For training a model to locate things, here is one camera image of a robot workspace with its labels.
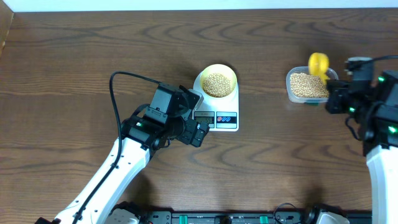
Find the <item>yellow measuring scoop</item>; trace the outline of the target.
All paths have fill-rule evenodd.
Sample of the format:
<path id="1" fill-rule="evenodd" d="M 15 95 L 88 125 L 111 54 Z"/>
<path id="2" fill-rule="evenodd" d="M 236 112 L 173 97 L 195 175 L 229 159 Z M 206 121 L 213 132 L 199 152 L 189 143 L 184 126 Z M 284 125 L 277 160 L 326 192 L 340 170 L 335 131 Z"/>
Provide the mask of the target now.
<path id="1" fill-rule="evenodd" d="M 329 58 L 323 53 L 313 53 L 308 60 L 309 74 L 318 77 L 324 85 L 330 78 L 326 75 L 329 69 Z"/>

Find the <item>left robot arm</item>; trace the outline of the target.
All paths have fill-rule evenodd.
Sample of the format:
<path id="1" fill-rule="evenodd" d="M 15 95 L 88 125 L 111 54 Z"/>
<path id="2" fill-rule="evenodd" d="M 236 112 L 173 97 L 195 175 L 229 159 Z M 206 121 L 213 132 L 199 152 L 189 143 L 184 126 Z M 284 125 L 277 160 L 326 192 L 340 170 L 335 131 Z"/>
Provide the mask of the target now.
<path id="1" fill-rule="evenodd" d="M 149 150 L 125 138 L 115 140 L 108 157 L 74 201 L 52 223 L 104 223 L 132 179 L 148 164 Z"/>

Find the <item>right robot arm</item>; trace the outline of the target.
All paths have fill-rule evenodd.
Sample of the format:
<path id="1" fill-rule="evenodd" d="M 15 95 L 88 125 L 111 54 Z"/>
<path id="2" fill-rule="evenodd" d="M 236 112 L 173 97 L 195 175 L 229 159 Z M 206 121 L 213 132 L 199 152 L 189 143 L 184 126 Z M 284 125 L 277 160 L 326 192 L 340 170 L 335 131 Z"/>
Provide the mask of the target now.
<path id="1" fill-rule="evenodd" d="M 370 80 L 328 80 L 330 114 L 347 114 L 359 128 L 349 128 L 363 144 L 371 178 L 372 222 L 397 223 L 397 72 L 385 70 L 378 84 Z"/>

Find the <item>white kitchen scale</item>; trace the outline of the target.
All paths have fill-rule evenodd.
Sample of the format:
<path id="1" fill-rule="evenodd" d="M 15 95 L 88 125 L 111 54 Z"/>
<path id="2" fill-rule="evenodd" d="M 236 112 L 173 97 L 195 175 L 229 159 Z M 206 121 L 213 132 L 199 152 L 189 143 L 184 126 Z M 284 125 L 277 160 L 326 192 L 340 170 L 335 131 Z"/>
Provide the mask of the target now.
<path id="1" fill-rule="evenodd" d="M 239 86 L 236 75 L 223 75 L 231 84 L 232 92 L 222 98 L 209 95 L 203 84 L 209 75 L 215 72 L 202 71 L 195 79 L 193 89 L 203 96 L 203 102 L 194 110 L 192 118 L 195 121 L 206 122 L 210 131 L 235 132 L 239 129 Z"/>

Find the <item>soybeans in bowl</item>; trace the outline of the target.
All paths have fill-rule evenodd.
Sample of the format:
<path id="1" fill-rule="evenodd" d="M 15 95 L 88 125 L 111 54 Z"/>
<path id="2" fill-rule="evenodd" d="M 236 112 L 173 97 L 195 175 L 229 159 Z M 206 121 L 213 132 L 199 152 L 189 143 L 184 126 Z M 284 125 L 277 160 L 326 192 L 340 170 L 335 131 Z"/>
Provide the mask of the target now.
<path id="1" fill-rule="evenodd" d="M 220 73 L 211 73 L 203 80 L 203 90 L 215 98 L 228 96 L 232 92 L 231 80 Z"/>

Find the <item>yellow bowl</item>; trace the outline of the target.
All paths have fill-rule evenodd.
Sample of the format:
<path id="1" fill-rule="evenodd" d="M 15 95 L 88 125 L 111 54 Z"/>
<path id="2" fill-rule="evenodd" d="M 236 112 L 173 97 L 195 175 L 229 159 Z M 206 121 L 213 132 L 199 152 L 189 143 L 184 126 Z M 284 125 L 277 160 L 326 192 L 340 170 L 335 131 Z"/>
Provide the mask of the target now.
<path id="1" fill-rule="evenodd" d="M 213 98 L 224 98 L 237 89 L 238 79 L 232 68 L 223 64 L 213 64 L 201 72 L 199 86 Z"/>

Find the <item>soybeans in container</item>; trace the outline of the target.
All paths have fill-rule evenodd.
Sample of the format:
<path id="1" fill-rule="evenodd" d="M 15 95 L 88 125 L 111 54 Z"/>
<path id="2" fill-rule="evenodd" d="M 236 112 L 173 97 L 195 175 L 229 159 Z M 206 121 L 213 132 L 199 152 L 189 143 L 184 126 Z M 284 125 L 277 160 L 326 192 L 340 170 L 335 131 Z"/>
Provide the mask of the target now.
<path id="1" fill-rule="evenodd" d="M 303 98 L 327 98 L 329 92 L 326 85 L 316 76 L 306 73 L 292 73 L 290 86 L 293 94 Z"/>

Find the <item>clear plastic container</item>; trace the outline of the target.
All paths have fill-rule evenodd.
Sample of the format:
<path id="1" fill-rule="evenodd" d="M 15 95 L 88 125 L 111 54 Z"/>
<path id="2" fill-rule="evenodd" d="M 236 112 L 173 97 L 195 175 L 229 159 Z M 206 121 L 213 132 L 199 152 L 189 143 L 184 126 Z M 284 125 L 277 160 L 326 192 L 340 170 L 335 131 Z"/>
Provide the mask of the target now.
<path id="1" fill-rule="evenodd" d="M 329 93 L 320 77 L 309 74 L 308 67 L 295 67 L 286 76 L 288 98 L 294 103 L 318 104 L 328 101 Z"/>

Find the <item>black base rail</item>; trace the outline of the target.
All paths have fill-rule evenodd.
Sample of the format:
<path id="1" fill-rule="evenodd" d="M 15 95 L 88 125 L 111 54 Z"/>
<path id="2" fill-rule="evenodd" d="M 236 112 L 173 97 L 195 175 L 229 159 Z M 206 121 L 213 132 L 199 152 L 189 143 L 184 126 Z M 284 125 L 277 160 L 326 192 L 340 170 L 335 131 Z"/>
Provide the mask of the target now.
<path id="1" fill-rule="evenodd" d="M 175 212 L 172 210 L 140 209 L 134 203 L 123 202 L 113 208 L 105 221 L 114 224 L 265 224 L 265 223 L 355 223 L 372 222 L 369 212 L 345 212 L 338 207 L 314 204 L 306 210 L 279 205 L 273 212 Z"/>

